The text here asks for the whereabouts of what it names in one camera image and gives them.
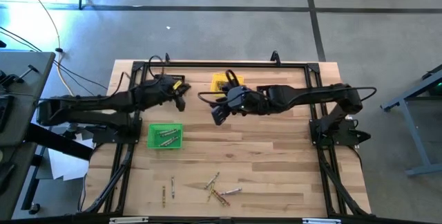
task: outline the green container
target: green container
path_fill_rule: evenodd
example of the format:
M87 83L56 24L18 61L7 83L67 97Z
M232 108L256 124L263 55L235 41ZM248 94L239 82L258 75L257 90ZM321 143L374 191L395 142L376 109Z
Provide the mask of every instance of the green container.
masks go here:
M161 131L168 131L178 129L177 132L167 135L165 137L160 136ZM161 147L160 144L170 140L171 138L178 137L170 145ZM182 124L150 124L149 133L147 134L147 148L148 149L181 149L182 144Z

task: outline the concrete floor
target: concrete floor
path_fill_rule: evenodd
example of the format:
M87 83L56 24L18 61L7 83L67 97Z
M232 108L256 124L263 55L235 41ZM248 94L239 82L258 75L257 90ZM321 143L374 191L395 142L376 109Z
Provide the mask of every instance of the concrete floor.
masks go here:
M77 0L43 0L77 3ZM101 5L151 6L299 6L307 0L92 0ZM441 8L441 0L315 0L317 7ZM108 84L115 59L268 60L278 50L285 61L318 61L311 21L303 12L121 12L51 10L67 52L64 65ZM364 177L374 214L438 223L442 219L442 173L408 178L404 170L420 165L402 115L379 105L417 83L442 62L442 20L429 14L318 14L325 57L338 62L352 86L376 86L357 115L359 129L372 134L361 145ZM56 47L45 12L32 4L0 10L0 26L43 50ZM11 48L23 48L9 41ZM70 81L74 92L86 92ZM67 94L51 73L44 97ZM84 83L96 93L104 93ZM79 180L40 182L35 197L43 209L36 216L73 213ZM15 218L32 218L17 210Z

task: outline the white cable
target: white cable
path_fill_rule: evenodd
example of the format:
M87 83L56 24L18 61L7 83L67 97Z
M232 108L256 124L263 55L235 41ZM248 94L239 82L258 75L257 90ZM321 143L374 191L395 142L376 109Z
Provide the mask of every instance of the white cable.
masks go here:
M48 10L46 9L46 7L44 6L44 4L43 4L40 0L38 0L38 1L39 1L39 3L41 4L41 6L43 6L43 9L44 9L44 10L46 11L46 13L48 14L49 19L50 19L50 21L52 22L52 24L53 24L53 26L54 26L55 32L57 33L58 48L61 48L61 47L60 47L60 46L61 46L61 44L60 44L60 35L59 35L59 33L58 33L57 26L55 25L54 20L53 20L52 17L50 16L50 14L49 14ZM61 75L61 72L60 72L60 64L61 64L62 59L63 59L63 57L61 57L61 53L58 52L58 63L57 63L57 72L58 72L58 76L60 77L60 80L61 80L61 82L63 83L63 85L66 87L66 89L68 89L69 94L70 94L71 96L74 96L74 93L72 92L72 90L70 89L70 87L68 86L68 84L66 83L66 81L64 80L63 75Z

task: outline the wooden tabletop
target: wooden tabletop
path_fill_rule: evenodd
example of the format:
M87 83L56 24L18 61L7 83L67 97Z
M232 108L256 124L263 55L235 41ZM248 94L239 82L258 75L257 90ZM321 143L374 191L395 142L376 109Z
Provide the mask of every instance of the wooden tabletop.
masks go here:
M109 93L121 72L131 74L132 60L116 60ZM174 102L154 106L142 113L140 143L135 148L126 195L124 215L143 216L326 216L318 156L308 132L308 106L295 106L281 114L242 117L229 116L221 126L213 123L211 108L197 98L209 91L214 73L227 68L166 68L165 73L185 75L192 88L184 96L186 109L178 112ZM266 84L305 85L304 72L297 68L235 68L245 84L256 89ZM337 63L320 63L323 85L341 82ZM128 88L124 78L120 90ZM146 148L148 125L177 122L184 126L182 148ZM86 180L87 208L109 180L114 144L95 152ZM340 176L352 197L370 212L361 165L347 147L337 147ZM223 192L238 187L242 192L226 196L230 207L212 197L207 202L207 182L220 172L215 189ZM175 198L171 196L171 176L175 177ZM166 207L162 206L162 187L166 187ZM331 187L335 209L336 192ZM119 185L114 199L119 195Z

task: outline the gray table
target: gray table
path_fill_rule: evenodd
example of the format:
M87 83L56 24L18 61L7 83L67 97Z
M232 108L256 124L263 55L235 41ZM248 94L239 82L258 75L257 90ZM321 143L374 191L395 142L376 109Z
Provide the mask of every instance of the gray table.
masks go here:
M20 75L28 69L29 64L39 70L39 73L31 72L24 77L23 84L13 84L9 88L11 92L30 94L33 97L14 95L12 112L3 133L0 133L0 149L3 152L3 160L0 162L8 161L17 148L12 158L16 167L9 187L4 194L0 195L0 220L11 218L37 148L35 143L23 143L23 138L34 115L36 107L34 102L41 96L54 58L54 53L1 52L0 50L0 69L6 74Z

